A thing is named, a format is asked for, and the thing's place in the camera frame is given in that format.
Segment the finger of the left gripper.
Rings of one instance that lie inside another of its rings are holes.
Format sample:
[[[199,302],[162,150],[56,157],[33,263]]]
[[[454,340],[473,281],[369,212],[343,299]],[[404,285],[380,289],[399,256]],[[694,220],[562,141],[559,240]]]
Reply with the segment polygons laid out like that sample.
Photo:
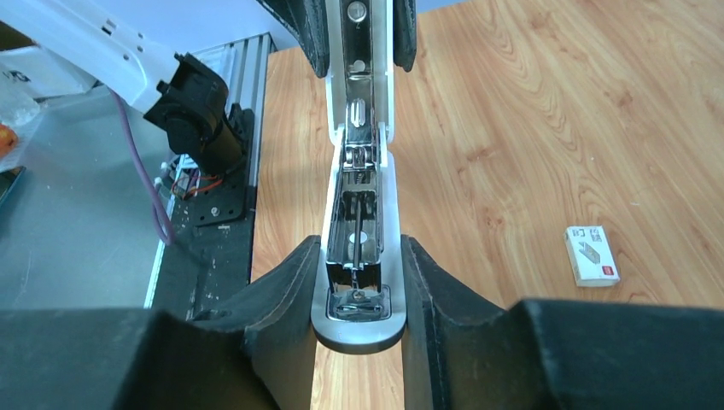
[[[259,0],[260,4],[299,43],[318,78],[330,68],[330,44],[324,0]]]
[[[393,61],[409,73],[417,55],[417,5],[415,0],[393,1]]]

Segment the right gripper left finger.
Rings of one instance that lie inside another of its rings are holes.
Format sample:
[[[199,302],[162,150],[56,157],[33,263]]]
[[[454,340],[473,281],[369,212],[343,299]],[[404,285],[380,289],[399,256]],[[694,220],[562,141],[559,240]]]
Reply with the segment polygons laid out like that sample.
[[[160,309],[1,314],[4,409],[307,409],[320,239],[190,320]]]

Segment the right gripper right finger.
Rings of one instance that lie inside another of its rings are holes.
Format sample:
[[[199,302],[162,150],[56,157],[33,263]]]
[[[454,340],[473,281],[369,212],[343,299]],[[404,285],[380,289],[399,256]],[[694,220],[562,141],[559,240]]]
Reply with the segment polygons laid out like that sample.
[[[523,299],[498,307],[401,239],[408,409],[720,409],[723,313]]]

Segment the white stapler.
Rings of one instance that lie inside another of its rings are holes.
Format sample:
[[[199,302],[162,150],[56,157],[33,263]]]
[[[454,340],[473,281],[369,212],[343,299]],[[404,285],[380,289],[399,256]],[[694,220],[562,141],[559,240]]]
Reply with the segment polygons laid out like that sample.
[[[335,151],[311,320],[344,354],[395,345],[406,325],[394,158],[393,5],[329,1],[326,78]]]

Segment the white staples box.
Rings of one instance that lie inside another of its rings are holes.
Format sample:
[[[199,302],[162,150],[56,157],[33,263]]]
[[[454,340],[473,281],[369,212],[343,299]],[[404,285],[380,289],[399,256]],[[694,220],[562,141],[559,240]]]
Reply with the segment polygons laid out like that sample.
[[[563,238],[578,287],[610,287],[620,281],[602,225],[569,226]]]

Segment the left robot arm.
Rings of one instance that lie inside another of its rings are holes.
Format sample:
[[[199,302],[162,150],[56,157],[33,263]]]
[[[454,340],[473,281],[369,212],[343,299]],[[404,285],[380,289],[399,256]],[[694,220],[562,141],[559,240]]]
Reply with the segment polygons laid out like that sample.
[[[328,80],[335,142],[353,146],[352,119],[394,135],[393,67],[410,71],[417,53],[413,1],[265,1],[265,11],[298,41],[312,69]],[[200,152],[194,161],[218,174],[231,161],[211,151],[231,129],[222,111],[227,84],[92,1],[4,1],[1,20],[86,71],[159,128],[185,121]]]

